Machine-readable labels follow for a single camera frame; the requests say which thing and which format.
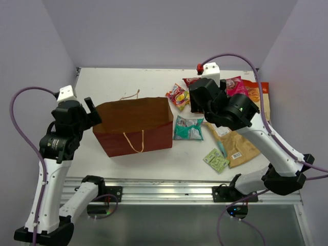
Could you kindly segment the teal snack packet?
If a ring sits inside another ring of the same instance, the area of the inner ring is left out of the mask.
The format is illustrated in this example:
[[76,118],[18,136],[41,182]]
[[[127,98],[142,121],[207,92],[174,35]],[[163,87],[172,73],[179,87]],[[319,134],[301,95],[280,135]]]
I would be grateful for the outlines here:
[[173,140],[203,140],[201,125],[203,118],[183,118],[177,116]]

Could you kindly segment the red paper bag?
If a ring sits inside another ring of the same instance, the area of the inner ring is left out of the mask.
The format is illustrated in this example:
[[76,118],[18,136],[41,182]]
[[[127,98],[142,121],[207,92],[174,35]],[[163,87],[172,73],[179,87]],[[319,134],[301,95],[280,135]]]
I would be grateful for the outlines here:
[[169,149],[173,120],[166,97],[105,102],[96,107],[102,123],[93,133],[108,157]]

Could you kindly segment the brown kraft chips bag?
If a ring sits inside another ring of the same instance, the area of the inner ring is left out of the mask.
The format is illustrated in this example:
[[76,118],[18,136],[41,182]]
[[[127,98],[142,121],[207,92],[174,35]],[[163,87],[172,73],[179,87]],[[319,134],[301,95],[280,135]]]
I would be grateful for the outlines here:
[[217,128],[214,124],[204,122],[204,126],[212,133],[224,157],[235,168],[245,164],[260,154],[260,151],[246,138],[228,127]]

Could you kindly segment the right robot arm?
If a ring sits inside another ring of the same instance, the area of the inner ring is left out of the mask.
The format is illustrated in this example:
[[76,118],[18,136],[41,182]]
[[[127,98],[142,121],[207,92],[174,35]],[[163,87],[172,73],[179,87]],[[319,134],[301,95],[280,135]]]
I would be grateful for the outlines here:
[[249,140],[269,161],[269,165],[249,174],[237,174],[218,193],[231,201],[269,190],[277,195],[289,195],[303,188],[304,167],[311,154],[293,149],[261,117],[259,108],[244,94],[228,96],[223,84],[201,78],[189,86],[190,98],[202,109],[206,121],[217,127],[228,127]]

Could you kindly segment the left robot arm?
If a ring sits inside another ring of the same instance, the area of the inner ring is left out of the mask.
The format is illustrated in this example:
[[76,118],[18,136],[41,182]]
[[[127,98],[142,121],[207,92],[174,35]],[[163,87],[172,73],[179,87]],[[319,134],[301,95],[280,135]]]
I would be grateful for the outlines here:
[[85,98],[87,113],[77,100],[59,102],[52,111],[54,121],[39,142],[41,157],[35,199],[25,225],[14,233],[14,240],[40,245],[68,245],[77,218],[92,201],[106,197],[105,181],[99,176],[86,176],[75,194],[60,206],[67,173],[83,132],[101,123],[92,99]]

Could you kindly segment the red white chips bag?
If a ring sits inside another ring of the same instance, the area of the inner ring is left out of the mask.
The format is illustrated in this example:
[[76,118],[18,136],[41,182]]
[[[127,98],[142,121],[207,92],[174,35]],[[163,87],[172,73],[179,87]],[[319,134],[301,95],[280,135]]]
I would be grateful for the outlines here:
[[185,83],[187,88],[189,88],[190,85],[194,84],[198,80],[200,80],[200,77],[190,77],[190,78],[182,79],[182,81]]

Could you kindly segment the pink REAL chips bag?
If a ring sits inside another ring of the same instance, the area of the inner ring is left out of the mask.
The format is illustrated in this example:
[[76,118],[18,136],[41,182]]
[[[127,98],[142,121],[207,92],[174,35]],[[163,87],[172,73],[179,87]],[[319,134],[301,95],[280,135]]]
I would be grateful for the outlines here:
[[241,76],[229,78],[225,81],[228,96],[232,97],[235,94],[249,95]]

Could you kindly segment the orange beige chips bag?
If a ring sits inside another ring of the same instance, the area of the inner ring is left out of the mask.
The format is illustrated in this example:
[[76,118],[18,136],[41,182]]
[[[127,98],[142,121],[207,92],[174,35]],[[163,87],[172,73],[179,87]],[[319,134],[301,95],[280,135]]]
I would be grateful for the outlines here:
[[[260,108],[260,90],[258,83],[243,79],[243,83],[248,91],[249,98]],[[270,100],[269,100],[269,83],[261,82],[264,114],[267,121],[271,118]]]

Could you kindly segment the orange yellow candy packet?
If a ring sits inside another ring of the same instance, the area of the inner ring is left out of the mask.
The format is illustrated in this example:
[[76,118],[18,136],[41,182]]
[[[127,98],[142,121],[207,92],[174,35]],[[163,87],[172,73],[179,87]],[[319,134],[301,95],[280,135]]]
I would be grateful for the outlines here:
[[174,106],[182,111],[186,105],[190,103],[190,94],[178,84],[174,84],[171,91],[166,93],[166,97],[174,104]]

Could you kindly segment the green small sachet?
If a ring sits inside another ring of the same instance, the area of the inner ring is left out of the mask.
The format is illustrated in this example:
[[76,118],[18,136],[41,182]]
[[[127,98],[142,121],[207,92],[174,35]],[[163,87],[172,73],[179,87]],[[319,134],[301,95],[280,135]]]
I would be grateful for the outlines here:
[[226,159],[223,154],[216,148],[211,150],[204,158],[203,161],[209,165],[217,173],[222,173],[228,167],[230,161]]

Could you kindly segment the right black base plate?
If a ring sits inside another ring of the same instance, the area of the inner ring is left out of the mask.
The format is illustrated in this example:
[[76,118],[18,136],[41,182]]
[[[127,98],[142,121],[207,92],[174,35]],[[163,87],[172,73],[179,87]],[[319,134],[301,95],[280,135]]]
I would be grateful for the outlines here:
[[244,195],[235,188],[230,188],[226,185],[213,186],[212,196],[214,202],[235,202],[242,198],[248,198],[248,202],[258,202],[257,193]]

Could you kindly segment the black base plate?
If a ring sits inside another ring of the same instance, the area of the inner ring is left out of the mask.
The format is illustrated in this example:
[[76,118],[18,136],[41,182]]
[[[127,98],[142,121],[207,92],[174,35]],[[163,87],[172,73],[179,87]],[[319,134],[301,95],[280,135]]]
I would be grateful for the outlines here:
[[248,198],[248,202],[258,202],[257,193],[244,195],[235,188],[230,188],[226,185],[213,186],[212,196],[214,202],[235,202],[242,198]]
[[110,203],[120,203],[122,199],[122,186],[105,186],[98,192],[98,195],[92,200],[92,202],[101,202],[104,205]]

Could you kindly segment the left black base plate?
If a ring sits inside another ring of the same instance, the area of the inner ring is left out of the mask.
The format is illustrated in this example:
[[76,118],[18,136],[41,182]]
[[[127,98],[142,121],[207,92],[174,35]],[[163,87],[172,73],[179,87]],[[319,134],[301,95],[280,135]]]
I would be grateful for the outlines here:
[[104,205],[110,203],[120,203],[122,199],[122,186],[105,186],[98,192],[98,195],[92,200],[92,202],[101,202]]

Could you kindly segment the aluminium mounting rail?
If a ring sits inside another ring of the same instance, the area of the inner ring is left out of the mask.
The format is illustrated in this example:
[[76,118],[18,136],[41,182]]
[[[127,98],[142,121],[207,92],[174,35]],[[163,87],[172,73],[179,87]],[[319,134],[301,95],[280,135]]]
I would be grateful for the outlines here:
[[[60,205],[66,203],[75,193],[81,178],[66,178]],[[105,179],[106,187],[122,187],[121,204],[167,204],[167,205],[210,205],[214,203],[212,187],[227,184],[219,181],[182,181],[146,179]],[[258,196],[254,205],[299,205],[300,192],[279,196],[272,192]]]

